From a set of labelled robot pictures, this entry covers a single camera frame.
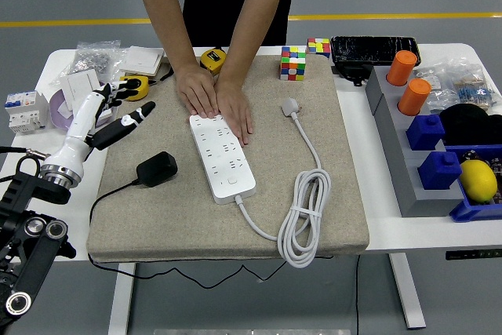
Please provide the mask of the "person's right hand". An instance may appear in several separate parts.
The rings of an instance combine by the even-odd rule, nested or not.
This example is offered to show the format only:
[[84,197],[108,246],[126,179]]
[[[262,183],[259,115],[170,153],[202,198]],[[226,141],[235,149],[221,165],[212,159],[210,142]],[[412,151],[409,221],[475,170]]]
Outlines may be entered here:
[[176,91],[190,115],[214,118],[219,110],[213,76],[197,63],[177,68]]

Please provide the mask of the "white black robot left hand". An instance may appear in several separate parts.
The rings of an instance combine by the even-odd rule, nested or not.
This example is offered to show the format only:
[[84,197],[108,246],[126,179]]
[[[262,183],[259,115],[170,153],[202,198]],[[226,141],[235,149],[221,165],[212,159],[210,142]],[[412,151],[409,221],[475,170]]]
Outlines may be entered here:
[[154,110],[155,102],[148,101],[105,127],[96,128],[103,111],[120,105],[125,98],[136,94],[138,87],[138,81],[128,80],[93,90],[78,109],[62,147],[42,163],[40,175],[47,180],[65,177],[70,185],[77,185],[84,177],[83,162],[94,148],[102,151],[126,137]]

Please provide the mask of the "person's left hand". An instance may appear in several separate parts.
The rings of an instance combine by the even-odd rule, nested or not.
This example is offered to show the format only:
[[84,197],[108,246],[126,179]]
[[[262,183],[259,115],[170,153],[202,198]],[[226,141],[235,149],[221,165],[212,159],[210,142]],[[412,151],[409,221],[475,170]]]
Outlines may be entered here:
[[245,93],[244,82],[222,75],[216,81],[216,101],[220,113],[242,147],[250,142],[254,132],[251,107]]

